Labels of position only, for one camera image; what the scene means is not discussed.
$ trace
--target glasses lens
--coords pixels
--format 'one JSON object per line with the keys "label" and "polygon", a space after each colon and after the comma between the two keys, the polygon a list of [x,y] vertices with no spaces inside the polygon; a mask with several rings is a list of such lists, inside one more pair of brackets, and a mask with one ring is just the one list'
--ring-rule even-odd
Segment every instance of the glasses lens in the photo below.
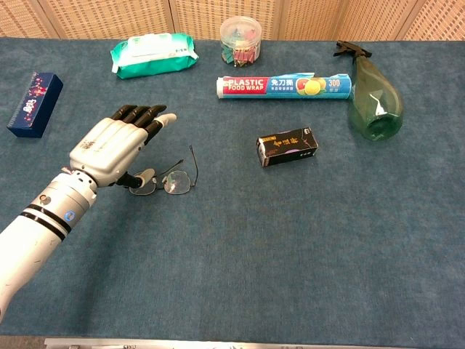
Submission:
{"label": "glasses lens", "polygon": [[184,171],[173,171],[163,179],[168,194],[186,194],[190,190],[190,178]]}
{"label": "glasses lens", "polygon": [[134,194],[134,195],[150,195],[151,193],[153,193],[155,191],[156,186],[157,186],[156,185],[156,179],[152,178],[143,187],[130,188],[129,191],[131,192],[131,194]]}

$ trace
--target black stripe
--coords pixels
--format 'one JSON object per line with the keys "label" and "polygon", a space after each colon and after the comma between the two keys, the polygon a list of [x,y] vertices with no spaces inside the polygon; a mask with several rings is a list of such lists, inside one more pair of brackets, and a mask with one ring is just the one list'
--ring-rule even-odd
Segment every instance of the black stripe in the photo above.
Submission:
{"label": "black stripe", "polygon": [[38,224],[42,224],[45,228],[50,229],[56,236],[58,236],[61,239],[61,241],[65,240],[65,237],[66,237],[65,234],[63,234],[61,231],[56,229],[56,227],[54,227],[50,223],[48,223],[45,220],[35,216],[34,214],[31,214],[29,212],[21,212],[20,216],[24,216],[24,217],[27,217],[27,218],[29,218],[31,220],[35,220]]}
{"label": "black stripe", "polygon": [[56,223],[64,227],[68,233],[71,232],[71,227],[69,224],[67,224],[64,220],[59,218],[55,213],[50,212],[48,209],[43,208],[42,206],[35,205],[35,204],[30,204],[27,209],[35,209],[36,211],[42,212],[43,214],[46,214],[50,218],[52,218]]}

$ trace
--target prosthetic hand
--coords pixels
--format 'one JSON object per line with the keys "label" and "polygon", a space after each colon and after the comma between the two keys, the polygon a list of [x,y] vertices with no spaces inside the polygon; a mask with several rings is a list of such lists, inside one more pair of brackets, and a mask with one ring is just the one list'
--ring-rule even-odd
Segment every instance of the prosthetic hand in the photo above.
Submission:
{"label": "prosthetic hand", "polygon": [[97,188],[139,188],[153,169],[133,177],[127,169],[145,145],[176,115],[165,105],[125,105],[99,122],[70,153],[70,170],[53,181],[0,233],[0,323],[24,286],[95,202]]}

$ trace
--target gray-blue felt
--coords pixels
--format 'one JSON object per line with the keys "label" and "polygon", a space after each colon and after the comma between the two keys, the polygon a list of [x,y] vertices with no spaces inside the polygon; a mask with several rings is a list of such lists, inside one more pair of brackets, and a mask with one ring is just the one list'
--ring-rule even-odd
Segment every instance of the gray-blue felt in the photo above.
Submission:
{"label": "gray-blue felt", "polygon": [[[465,43],[366,42],[404,125],[374,143],[348,100],[219,100],[219,76],[350,73],[335,42],[265,41],[234,68],[197,41],[192,68],[120,80],[117,41],[0,39],[0,229],[123,104],[168,105],[131,167],[182,169],[183,196],[99,190],[10,305],[2,334],[465,347]],[[33,71],[64,87],[41,139],[6,128]],[[315,157],[263,169],[258,136],[310,126]]]}

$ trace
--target eyeglasses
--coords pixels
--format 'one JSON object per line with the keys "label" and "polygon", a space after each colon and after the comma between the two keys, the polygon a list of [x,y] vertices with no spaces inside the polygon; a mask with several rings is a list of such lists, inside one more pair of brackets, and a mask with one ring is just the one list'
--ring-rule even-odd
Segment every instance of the eyeglasses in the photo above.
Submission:
{"label": "eyeglasses", "polygon": [[[155,190],[164,189],[168,194],[173,195],[180,195],[186,194],[191,188],[195,187],[197,184],[198,178],[198,167],[197,161],[195,160],[194,150],[192,146],[189,147],[190,152],[192,153],[192,157],[194,159],[195,164],[195,180],[191,182],[189,176],[184,171],[172,171],[173,168],[179,166],[184,162],[184,159],[179,160],[174,166],[171,166],[165,172],[160,173],[159,175],[155,175],[152,177],[152,180],[148,182],[141,188],[129,188],[129,191],[134,195],[150,195]],[[161,177],[164,174],[168,173],[161,181],[157,180],[157,177]]]}

